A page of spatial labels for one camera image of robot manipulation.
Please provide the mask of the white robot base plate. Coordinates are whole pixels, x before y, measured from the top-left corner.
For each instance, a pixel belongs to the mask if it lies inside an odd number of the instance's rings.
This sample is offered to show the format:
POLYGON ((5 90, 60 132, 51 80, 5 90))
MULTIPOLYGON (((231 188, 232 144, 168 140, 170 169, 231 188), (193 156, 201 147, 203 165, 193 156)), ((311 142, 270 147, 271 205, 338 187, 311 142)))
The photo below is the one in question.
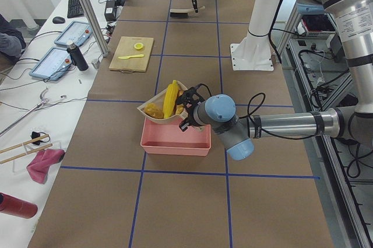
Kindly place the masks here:
POLYGON ((271 59, 269 47, 266 47, 266 54, 261 56, 257 53, 256 47, 254 52, 245 54, 241 50, 240 44, 230 44, 231 62, 234 71, 273 71, 274 66, 271 59))

